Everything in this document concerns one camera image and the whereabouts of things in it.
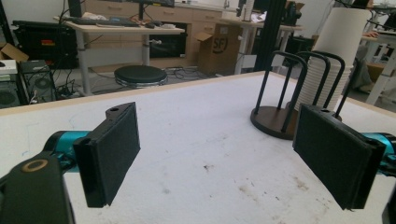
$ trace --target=desk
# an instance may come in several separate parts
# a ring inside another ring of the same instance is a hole
[[[114,63],[143,62],[149,65],[149,35],[178,35],[183,33],[182,29],[149,29],[145,27],[120,27],[104,28],[94,25],[78,25],[71,21],[64,23],[76,30],[78,45],[78,60],[81,70],[82,91],[81,95],[92,95],[88,67],[98,65],[109,65]],[[122,48],[122,49],[86,49],[84,34],[98,35],[142,35],[141,48]]]
[[[92,130],[111,106],[136,102],[142,149],[113,204],[87,208],[79,174],[64,175],[77,223],[382,223],[394,178],[378,175],[366,208],[342,211],[291,141],[251,124],[262,77],[258,72],[2,109],[0,176],[38,153],[53,133]],[[272,74],[265,91],[280,92],[283,81]],[[277,100],[264,94],[263,104]],[[374,106],[348,100],[341,116],[359,132],[395,134],[396,115]]]
[[[369,56],[366,59],[371,59],[374,56],[375,50],[378,48],[379,44],[383,44],[382,51],[379,52],[379,57],[382,56],[383,50],[385,47],[390,44],[393,48],[396,47],[396,37],[395,36],[383,36],[380,35],[378,38],[370,38],[366,37],[363,40],[370,41],[369,43],[369,50],[367,54]],[[376,100],[384,91],[391,91],[396,88],[396,76],[393,75],[393,70],[396,67],[396,50],[392,52],[390,55],[387,64],[384,67],[381,75],[379,76],[378,80],[375,82],[373,89],[368,96],[366,103],[369,105],[374,105]],[[391,101],[396,101],[396,96],[392,96],[394,93],[389,93],[387,96],[386,94],[383,95],[385,98],[389,98]]]
[[[242,68],[254,67],[254,63],[256,62],[256,55],[247,55],[248,37],[254,28],[262,28],[263,23],[256,23],[250,21],[236,21],[230,19],[220,19],[220,21],[232,25],[239,25],[242,28],[242,40],[239,46],[238,56],[236,58],[235,73],[241,74]],[[280,43],[279,49],[285,51],[286,45],[288,44],[290,33],[294,31],[302,31],[303,29],[304,28],[302,26],[280,25],[278,40],[282,39],[282,41]]]

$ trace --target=cardboard box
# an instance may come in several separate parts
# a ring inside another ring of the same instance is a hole
[[[370,74],[370,79],[376,82],[385,68],[384,63],[367,63],[367,69]]]
[[[29,59],[29,56],[19,49],[15,48],[11,44],[0,44],[0,60],[8,60],[12,59],[20,62],[26,62]]]
[[[238,57],[242,29],[239,26],[218,23],[214,34],[198,33],[200,43],[198,71],[206,75],[233,75]]]

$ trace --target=keyboard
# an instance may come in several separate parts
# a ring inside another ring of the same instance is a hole
[[[68,18],[68,21],[72,21],[78,25],[108,25],[108,26],[126,26],[126,27],[140,27],[140,25],[135,21],[130,21],[127,18],[110,18],[108,21],[103,20],[90,20],[83,18]]]

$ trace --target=cabinet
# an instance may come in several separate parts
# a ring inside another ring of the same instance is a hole
[[[131,2],[109,2],[99,0],[86,0],[85,10],[105,17],[137,16],[138,4]],[[191,7],[155,7],[145,8],[145,20],[155,20],[162,22],[182,22],[187,24],[186,55],[184,58],[156,58],[150,59],[150,64],[156,67],[165,68],[172,66],[196,66],[198,61],[199,41],[194,38],[199,32],[213,34],[216,22],[221,18],[221,11],[205,10]],[[139,38],[132,35],[89,35],[86,36],[89,48],[101,47],[122,47],[138,45]],[[98,72],[114,71],[124,64],[96,68]]]

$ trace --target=gray floor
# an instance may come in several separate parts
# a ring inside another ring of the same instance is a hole
[[[199,79],[216,78],[216,76],[207,76],[196,70],[196,67],[189,68],[169,68],[166,69],[168,74],[167,85],[175,84],[179,82],[194,81]],[[300,71],[293,70],[291,77],[298,78]],[[286,69],[281,69],[280,74],[285,75]],[[75,98],[78,97],[77,88],[81,86],[80,72],[79,69],[73,70],[60,70],[54,72],[55,86],[63,93],[63,98]],[[90,70],[90,82],[92,86],[92,92],[94,94],[106,94],[115,91],[128,91],[132,90],[129,87],[123,87],[119,85],[114,78],[113,73],[95,73]],[[351,91],[348,97],[365,102],[368,97],[367,93],[360,91]],[[396,104],[389,100],[378,99],[375,106],[386,109],[388,111],[396,113]]]

